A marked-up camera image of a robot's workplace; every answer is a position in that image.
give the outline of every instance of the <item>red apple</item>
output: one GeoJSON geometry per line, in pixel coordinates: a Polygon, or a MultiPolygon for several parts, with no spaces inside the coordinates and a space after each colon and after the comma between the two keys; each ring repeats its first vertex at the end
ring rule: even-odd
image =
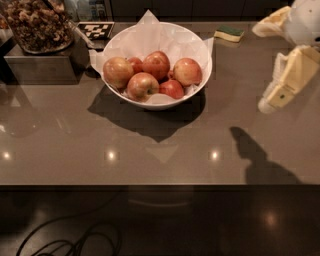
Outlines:
{"type": "Polygon", "coordinates": [[[159,83],[151,74],[140,72],[135,74],[128,83],[128,98],[138,102],[147,101],[159,92],[159,83]]]}
{"type": "Polygon", "coordinates": [[[174,64],[173,77],[184,87],[199,85],[202,81],[202,70],[194,59],[182,58],[174,64]]]}
{"type": "Polygon", "coordinates": [[[112,57],[103,65],[103,77],[107,83],[122,89],[134,75],[131,63],[122,57],[112,57]]]}
{"type": "Polygon", "coordinates": [[[142,72],[142,60],[138,57],[131,57],[128,59],[133,67],[133,71],[135,74],[142,72]]]}
{"type": "Polygon", "coordinates": [[[143,60],[142,69],[160,81],[170,70],[169,58],[162,51],[154,51],[143,60]]]}
{"type": "Polygon", "coordinates": [[[161,83],[159,93],[166,94],[174,99],[181,99],[184,96],[182,85],[177,80],[173,79],[161,83]]]}

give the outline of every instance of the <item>box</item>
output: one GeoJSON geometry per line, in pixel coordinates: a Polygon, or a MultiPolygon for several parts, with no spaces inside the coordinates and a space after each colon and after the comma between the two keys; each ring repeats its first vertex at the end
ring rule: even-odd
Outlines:
{"type": "Polygon", "coordinates": [[[47,55],[32,55],[19,45],[4,59],[21,85],[72,85],[78,84],[89,64],[86,43],[75,36],[68,48],[47,55]]]}

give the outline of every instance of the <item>dark floor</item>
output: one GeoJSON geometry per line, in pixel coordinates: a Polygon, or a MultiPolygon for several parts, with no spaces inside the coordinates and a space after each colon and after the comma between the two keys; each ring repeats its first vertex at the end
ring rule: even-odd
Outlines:
{"type": "Polygon", "coordinates": [[[315,186],[9,187],[0,207],[0,255],[320,255],[315,186]]]}

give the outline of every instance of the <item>cabinet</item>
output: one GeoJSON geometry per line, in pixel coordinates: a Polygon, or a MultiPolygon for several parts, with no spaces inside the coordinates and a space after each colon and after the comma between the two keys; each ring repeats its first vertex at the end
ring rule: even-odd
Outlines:
{"type": "Polygon", "coordinates": [[[152,0],[111,0],[111,8],[114,21],[138,21],[152,9],[152,0]]]}
{"type": "Polygon", "coordinates": [[[113,20],[136,22],[149,9],[161,21],[259,20],[292,0],[105,0],[113,20]]]}
{"type": "Polygon", "coordinates": [[[192,19],[208,20],[240,20],[246,0],[194,0],[192,19]]]}
{"type": "Polygon", "coordinates": [[[192,0],[111,0],[114,21],[138,21],[149,9],[159,20],[191,20],[192,0]]]}
{"type": "Polygon", "coordinates": [[[289,2],[283,0],[246,0],[242,18],[252,20],[254,17],[265,17],[285,5],[289,5],[289,2]]]}

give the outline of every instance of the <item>gray countertop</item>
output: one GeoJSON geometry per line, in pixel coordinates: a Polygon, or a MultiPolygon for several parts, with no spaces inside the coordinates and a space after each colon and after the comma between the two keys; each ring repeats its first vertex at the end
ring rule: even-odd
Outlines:
{"type": "MultiPolygon", "coordinates": [[[[220,25],[180,24],[203,38],[220,25]]],[[[245,36],[216,39],[205,89],[166,111],[125,103],[86,73],[77,85],[0,91],[0,183],[319,184],[319,75],[284,109],[260,113],[274,59],[291,48],[256,37],[253,23],[224,24],[245,36]]]]}

